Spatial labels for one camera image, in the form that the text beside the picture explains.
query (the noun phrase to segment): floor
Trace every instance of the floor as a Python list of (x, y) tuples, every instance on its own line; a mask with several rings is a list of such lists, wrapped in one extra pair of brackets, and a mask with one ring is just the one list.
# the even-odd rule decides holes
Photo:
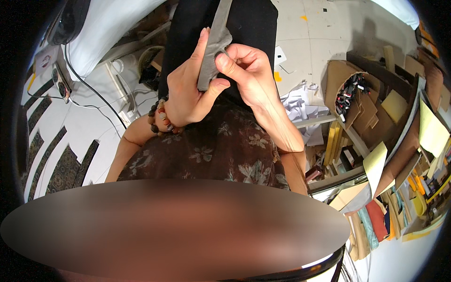
[(397, 65), (416, 49), (412, 28), (370, 0), (272, 0), (279, 10), (276, 46), (287, 57), (275, 68), (281, 81), (279, 94), (287, 94), (304, 79), (316, 83), (310, 104), (323, 106), (329, 60), (346, 60), (354, 51), (379, 59), (382, 48), (392, 45)]
[[(302, 80), (306, 80), (308, 85), (316, 83), (319, 86), (316, 95), (310, 91), (310, 104), (323, 106), (322, 94), (327, 80), (328, 60), (345, 60), (346, 52), (351, 50), (378, 59), (382, 55), (382, 47), (390, 44), (394, 47), (396, 63), (403, 66), (405, 55), (412, 53), (416, 48), (414, 31), (411, 27), (370, 0), (334, 2), (272, 0), (272, 2), (279, 10), (276, 46), (280, 46), (287, 57), (287, 61), (281, 64), (284, 70), (282, 68), (275, 70), (279, 72), (281, 78), (281, 81), (277, 82), (280, 95), (288, 93)], [(50, 78), (50, 71), (37, 77), (30, 93), (38, 91)], [(124, 74), (124, 78), (128, 81), (130, 90), (144, 89), (142, 85), (136, 86), (133, 73)], [(124, 107), (125, 102), (117, 100), (120, 98), (119, 91), (105, 66), (96, 68), (86, 78), (86, 82), (111, 102), (116, 111)], [(51, 87), (44, 95), (59, 96), (59, 93), (56, 87)], [(24, 91), (22, 104), (26, 104), (29, 98)], [(30, 132), (30, 142), (35, 137), (39, 139), (37, 133), (40, 134), (42, 141), (37, 148), (35, 161), (31, 164), (29, 177), (25, 181), (25, 201), (28, 200), (39, 160), (48, 154), (43, 170), (37, 176), (34, 199), (45, 195), (53, 171), (68, 145), (77, 162), (82, 163), (93, 140), (97, 140), (99, 146), (87, 170), (83, 185), (102, 183), (106, 178), (124, 128), (110, 109), (83, 85), (74, 88), (72, 98), (80, 105), (101, 106), (102, 112), (113, 124), (96, 109), (81, 108), (72, 103), (65, 104), (59, 99), (51, 99), (51, 103), (46, 105), (47, 108)], [(38, 99), (29, 107), (28, 117), (39, 108), (41, 100)], [(155, 100), (154, 92), (137, 94), (138, 113), (145, 115)], [(47, 152), (52, 140), (63, 128), (67, 132), (53, 151)], [(370, 269), (368, 269), (369, 257), (355, 263), (361, 277), (360, 281), (366, 281), (368, 277), (370, 281), (410, 281), (426, 258), (438, 232), (439, 229), (427, 237), (405, 243), (401, 243), (400, 240), (382, 242), (372, 254)], [(345, 260), (345, 264), (348, 269), (352, 269), (349, 261)], [(330, 281), (333, 271), (334, 269), (331, 269), (309, 281)], [(354, 275), (354, 280), (357, 281), (357, 274)]]

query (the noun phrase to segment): brown floral shirt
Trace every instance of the brown floral shirt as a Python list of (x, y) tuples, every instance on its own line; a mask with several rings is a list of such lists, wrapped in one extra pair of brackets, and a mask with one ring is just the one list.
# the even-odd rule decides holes
[(274, 141), (250, 112), (224, 98), (182, 134), (149, 139), (118, 181), (157, 178), (237, 181), (290, 190)]

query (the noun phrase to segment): black trousers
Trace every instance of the black trousers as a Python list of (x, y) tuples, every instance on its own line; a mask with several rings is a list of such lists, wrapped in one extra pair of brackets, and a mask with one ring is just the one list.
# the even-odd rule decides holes
[[(169, 29), (158, 97), (168, 95), (167, 76), (190, 58), (196, 48), (202, 28), (211, 27), (219, 0), (180, 0)], [(271, 0), (233, 0), (227, 28), (233, 41), (264, 51), (274, 71), (278, 11)], [(219, 78), (230, 81), (231, 87), (221, 95), (246, 109), (236, 82), (223, 74)]]

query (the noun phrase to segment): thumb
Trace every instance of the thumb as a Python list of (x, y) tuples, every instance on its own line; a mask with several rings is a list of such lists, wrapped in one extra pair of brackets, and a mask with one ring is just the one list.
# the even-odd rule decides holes
[(230, 87), (227, 79), (214, 79), (208, 85), (208, 90), (200, 97), (197, 108), (206, 116), (213, 107), (213, 103), (222, 91)]
[(215, 59), (216, 67), (218, 71), (227, 75), (238, 84), (243, 85), (244, 82), (249, 80), (251, 75), (240, 66), (238, 66), (229, 56), (224, 53), (219, 54)]

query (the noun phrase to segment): hand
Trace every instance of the hand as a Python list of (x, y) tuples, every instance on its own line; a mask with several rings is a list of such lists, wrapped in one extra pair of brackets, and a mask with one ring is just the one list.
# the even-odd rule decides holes
[(174, 126), (182, 127), (201, 121), (210, 112), (219, 94), (230, 87), (227, 79), (214, 79), (205, 93), (197, 89), (209, 31), (209, 28), (202, 30), (191, 58), (167, 77), (169, 100), (165, 103), (165, 111)]
[(241, 44), (231, 44), (227, 53), (229, 56), (220, 54), (216, 57), (216, 67), (237, 82), (243, 101), (254, 111), (270, 105), (280, 107), (266, 53)]

